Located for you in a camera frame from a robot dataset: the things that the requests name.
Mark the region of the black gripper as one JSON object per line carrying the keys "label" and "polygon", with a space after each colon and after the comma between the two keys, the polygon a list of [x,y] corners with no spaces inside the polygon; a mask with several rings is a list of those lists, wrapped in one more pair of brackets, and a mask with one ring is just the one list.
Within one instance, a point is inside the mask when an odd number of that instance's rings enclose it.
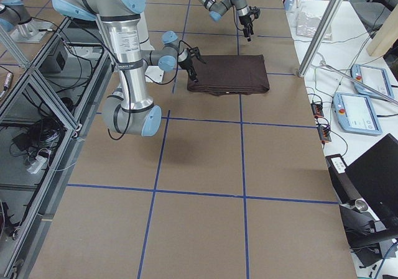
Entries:
{"label": "black gripper", "polygon": [[192,58],[196,58],[199,62],[206,64],[206,61],[204,61],[200,53],[200,49],[198,47],[192,47],[190,48],[190,54],[181,53],[179,55],[179,67],[187,71],[190,81],[197,83],[198,78],[197,78],[197,73],[193,67]]}
{"label": "black gripper", "polygon": [[243,34],[244,37],[251,41],[251,36],[253,35],[253,22],[258,19],[261,15],[260,11],[249,11],[247,14],[240,14],[239,21],[241,25],[244,27]]}

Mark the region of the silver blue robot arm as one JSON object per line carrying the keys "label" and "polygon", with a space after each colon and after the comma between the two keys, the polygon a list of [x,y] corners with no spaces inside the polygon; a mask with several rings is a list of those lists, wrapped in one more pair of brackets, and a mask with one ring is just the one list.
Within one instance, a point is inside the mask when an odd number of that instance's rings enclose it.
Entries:
{"label": "silver blue robot arm", "polygon": [[162,50],[142,50],[138,23],[146,0],[52,0],[53,8],[73,19],[95,21],[109,54],[114,58],[120,84],[106,98],[103,120],[110,132],[150,137],[160,127],[162,111],[149,96],[147,67],[171,71],[187,70],[197,80],[192,57],[201,58],[196,47],[182,48],[180,39],[168,31],[162,36]]}
{"label": "silver blue robot arm", "polygon": [[230,9],[236,11],[234,15],[235,27],[241,31],[248,42],[254,35],[253,23],[259,18],[261,10],[256,6],[249,6],[247,0],[198,0],[209,11],[210,17],[219,21]]}

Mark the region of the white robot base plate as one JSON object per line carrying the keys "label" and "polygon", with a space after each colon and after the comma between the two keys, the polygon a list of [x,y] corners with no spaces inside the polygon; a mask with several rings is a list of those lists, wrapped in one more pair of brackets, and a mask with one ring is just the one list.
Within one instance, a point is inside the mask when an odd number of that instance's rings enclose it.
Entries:
{"label": "white robot base plate", "polygon": [[164,71],[158,66],[148,66],[145,72],[145,77],[148,83],[162,83],[164,79]]}

